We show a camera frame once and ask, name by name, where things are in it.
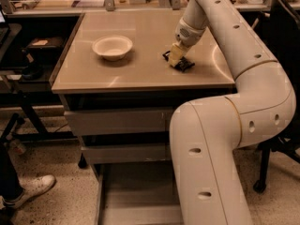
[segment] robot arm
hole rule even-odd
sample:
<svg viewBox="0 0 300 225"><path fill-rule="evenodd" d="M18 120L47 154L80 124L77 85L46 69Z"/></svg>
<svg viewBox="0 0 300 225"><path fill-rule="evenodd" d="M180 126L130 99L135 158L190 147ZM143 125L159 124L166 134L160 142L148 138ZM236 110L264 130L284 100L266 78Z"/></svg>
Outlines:
<svg viewBox="0 0 300 225"><path fill-rule="evenodd" d="M192 100L173 114L170 146L178 194L186 225L248 225L233 149L279 134L293 119L295 94L276 57L230 0L190 0L177 27L171 65L208 24L237 93Z"/></svg>
<svg viewBox="0 0 300 225"><path fill-rule="evenodd" d="M196 0L189 0L184 16L176 27L177 40L171 47L169 64L175 67L179 60L186 55L202 37L209 21L203 8Z"/></svg>

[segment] black cloth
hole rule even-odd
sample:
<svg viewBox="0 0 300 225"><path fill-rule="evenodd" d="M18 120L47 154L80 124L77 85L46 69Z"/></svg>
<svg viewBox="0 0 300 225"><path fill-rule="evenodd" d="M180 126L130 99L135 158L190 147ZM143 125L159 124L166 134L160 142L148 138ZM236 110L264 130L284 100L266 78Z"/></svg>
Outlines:
<svg viewBox="0 0 300 225"><path fill-rule="evenodd" d="M0 195L7 200L18 198L23 192L18 174L13 167L6 147L0 142Z"/></svg>

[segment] ceramic bowl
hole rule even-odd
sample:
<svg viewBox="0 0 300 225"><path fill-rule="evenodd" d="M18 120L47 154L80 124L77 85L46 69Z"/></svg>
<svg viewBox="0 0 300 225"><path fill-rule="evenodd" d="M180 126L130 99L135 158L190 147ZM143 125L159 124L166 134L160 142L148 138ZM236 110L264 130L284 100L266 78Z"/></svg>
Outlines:
<svg viewBox="0 0 300 225"><path fill-rule="evenodd" d="M93 43L93 51L109 61L117 61L125 57L131 50L132 41L124 36L106 36Z"/></svg>

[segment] sneaker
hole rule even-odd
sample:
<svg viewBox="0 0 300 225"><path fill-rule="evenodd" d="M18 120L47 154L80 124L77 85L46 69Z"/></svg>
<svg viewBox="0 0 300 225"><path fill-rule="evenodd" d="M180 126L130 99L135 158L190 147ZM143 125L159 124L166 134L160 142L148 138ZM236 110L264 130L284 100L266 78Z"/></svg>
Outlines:
<svg viewBox="0 0 300 225"><path fill-rule="evenodd" d="M27 200L39 196L49 191L55 184L55 177L52 175L40 176L34 180L24 184L22 194L14 200L3 199L5 207L17 209L21 207Z"/></svg>

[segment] black chair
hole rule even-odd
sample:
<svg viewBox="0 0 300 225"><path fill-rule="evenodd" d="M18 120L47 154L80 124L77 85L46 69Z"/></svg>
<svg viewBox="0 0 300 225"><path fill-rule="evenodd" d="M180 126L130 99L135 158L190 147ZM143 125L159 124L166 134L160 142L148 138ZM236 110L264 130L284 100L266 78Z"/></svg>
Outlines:
<svg viewBox="0 0 300 225"><path fill-rule="evenodd" d="M277 57L289 76L296 94L296 113L286 129L275 138L262 142L260 179L253 186L256 192L262 193L266 188L266 176L270 152L281 152L300 163L295 152L300 147L300 16L286 0L272 0L269 16L268 47Z"/></svg>

